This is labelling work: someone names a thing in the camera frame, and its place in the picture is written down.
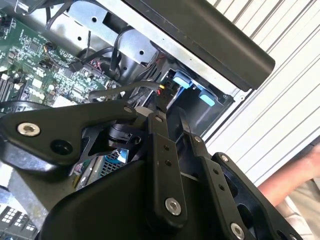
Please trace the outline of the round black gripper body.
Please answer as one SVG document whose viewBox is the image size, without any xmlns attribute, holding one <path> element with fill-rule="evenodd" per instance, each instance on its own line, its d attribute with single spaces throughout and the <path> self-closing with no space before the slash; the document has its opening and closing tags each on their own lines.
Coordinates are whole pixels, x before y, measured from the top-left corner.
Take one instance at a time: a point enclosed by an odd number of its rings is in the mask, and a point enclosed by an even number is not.
<svg viewBox="0 0 320 240">
<path fill-rule="evenodd" d="M 208 188 L 179 173 L 164 188 L 182 186 L 187 221 L 171 230 L 152 210 L 151 168 L 130 163 L 59 201 L 40 231 L 42 240 L 232 240 L 210 201 Z"/>
</svg>

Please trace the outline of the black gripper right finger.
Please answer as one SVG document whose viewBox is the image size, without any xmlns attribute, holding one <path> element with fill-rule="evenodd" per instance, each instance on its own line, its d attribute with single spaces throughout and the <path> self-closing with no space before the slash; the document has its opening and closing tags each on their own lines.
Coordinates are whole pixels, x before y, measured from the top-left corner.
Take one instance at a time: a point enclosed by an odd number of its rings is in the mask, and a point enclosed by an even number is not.
<svg viewBox="0 0 320 240">
<path fill-rule="evenodd" d="M 204 141 L 192 133 L 183 109 L 176 110 L 180 170 L 203 185 L 198 223 L 213 240 L 300 240 L 302 237 L 222 152 L 210 155 Z"/>
</svg>

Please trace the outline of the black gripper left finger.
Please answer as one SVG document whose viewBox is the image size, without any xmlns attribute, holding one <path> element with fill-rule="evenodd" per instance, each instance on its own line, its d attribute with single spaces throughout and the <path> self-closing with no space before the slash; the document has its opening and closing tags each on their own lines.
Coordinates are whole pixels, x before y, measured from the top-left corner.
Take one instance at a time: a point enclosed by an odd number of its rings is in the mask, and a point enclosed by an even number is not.
<svg viewBox="0 0 320 240">
<path fill-rule="evenodd" d="M 168 177 L 181 174 L 164 112 L 144 116 L 125 101 L 110 100 L 8 113 L 0 119 L 0 159 L 16 171 L 10 191 L 19 200 L 32 192 L 31 203 L 46 207 L 47 216 L 79 191 L 71 178 L 77 164 L 116 148 L 129 151 L 125 166 L 137 161 L 149 165 L 155 220 L 181 228 L 187 220 L 183 188 L 163 187 Z"/>
</svg>

